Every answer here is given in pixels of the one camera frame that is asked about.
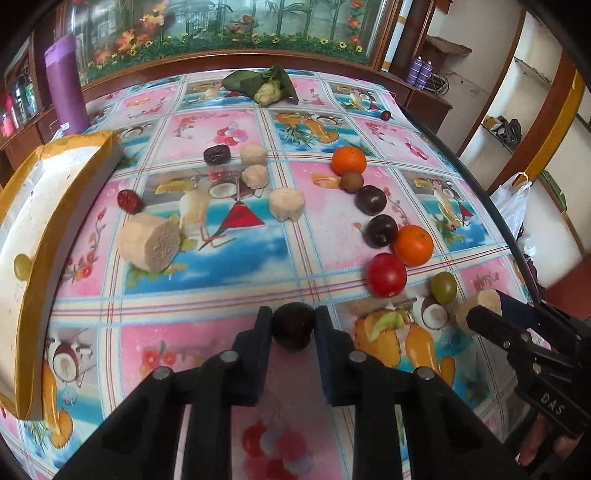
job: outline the purple bottle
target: purple bottle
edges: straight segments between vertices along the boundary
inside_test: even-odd
[[[425,85],[427,84],[427,80],[431,78],[431,73],[433,72],[433,67],[431,67],[431,62],[428,61],[427,63],[423,63],[421,67],[421,71],[418,73],[417,81],[414,83],[414,86],[419,90],[423,90]]]
[[[417,81],[417,77],[421,68],[423,66],[423,61],[421,57],[414,59],[413,62],[410,64],[410,71],[408,72],[407,83],[409,85],[414,85]]]
[[[76,66],[76,37],[70,33],[49,47],[45,64],[51,99],[64,135],[84,133],[90,120]]]

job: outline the bread roll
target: bread roll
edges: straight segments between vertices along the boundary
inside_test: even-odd
[[[246,166],[265,165],[267,163],[267,149],[257,143],[250,143],[240,150],[240,159]]]
[[[481,290],[475,296],[467,299],[464,303],[460,303],[453,309],[453,314],[455,315],[458,327],[460,327],[468,336],[476,335],[476,332],[470,330],[470,327],[468,327],[468,312],[478,305],[495,312],[497,315],[503,315],[501,310],[501,298],[496,290]]]
[[[150,273],[164,271],[180,247],[178,227],[166,218],[137,213],[128,218],[117,248],[127,263]]]
[[[297,221],[304,212],[306,200],[304,194],[296,189],[275,189],[269,193],[269,210],[280,222],[287,219]]]
[[[269,174],[263,165],[251,165],[242,172],[242,181],[252,189],[261,189],[268,185]]]

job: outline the screw head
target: screw head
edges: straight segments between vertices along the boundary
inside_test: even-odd
[[[418,367],[415,372],[423,380],[432,380],[435,378],[435,372],[429,367]]]
[[[152,376],[156,380],[164,380],[171,374],[171,369],[168,367],[158,367],[152,372]]]
[[[235,352],[234,350],[226,350],[226,351],[222,352],[222,354],[220,355],[220,358],[222,359],[222,362],[225,362],[227,364],[231,364],[231,363],[235,362],[236,360],[238,360],[238,353]]]
[[[367,357],[368,356],[365,355],[365,353],[362,352],[361,350],[353,350],[349,354],[349,360],[351,360],[352,362],[355,362],[356,364],[360,364],[361,362],[365,362]]]

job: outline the human hand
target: human hand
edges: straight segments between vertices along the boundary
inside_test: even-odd
[[[519,450],[518,462],[520,465],[527,466],[534,461],[538,448],[548,438],[552,432],[553,426],[542,414],[538,413],[534,424],[525,437]],[[571,439],[564,435],[558,437],[554,442],[554,453],[563,460],[568,457],[579,443],[580,438]]]

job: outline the dark plum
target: dark plum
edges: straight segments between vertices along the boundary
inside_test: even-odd
[[[314,309],[305,303],[286,303],[273,313],[273,337],[288,350],[298,352],[306,348],[313,328]]]
[[[381,214],[372,218],[363,231],[365,243],[372,248],[382,248],[394,242],[398,225],[390,215]]]
[[[386,208],[386,194],[373,185],[361,187],[355,194],[355,206],[367,215],[377,215]]]

